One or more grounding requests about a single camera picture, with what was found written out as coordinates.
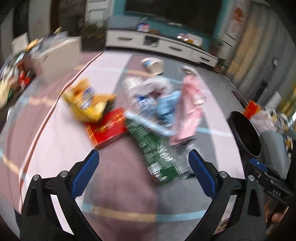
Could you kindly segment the right hand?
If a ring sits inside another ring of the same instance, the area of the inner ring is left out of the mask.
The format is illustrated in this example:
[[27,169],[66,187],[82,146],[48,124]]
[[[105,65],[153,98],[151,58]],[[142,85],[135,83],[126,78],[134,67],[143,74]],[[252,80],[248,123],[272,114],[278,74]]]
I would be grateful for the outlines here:
[[288,209],[289,206],[286,206],[277,200],[273,200],[271,198],[267,199],[267,202],[264,205],[265,222],[268,223],[271,221],[272,223],[279,223],[285,216]]

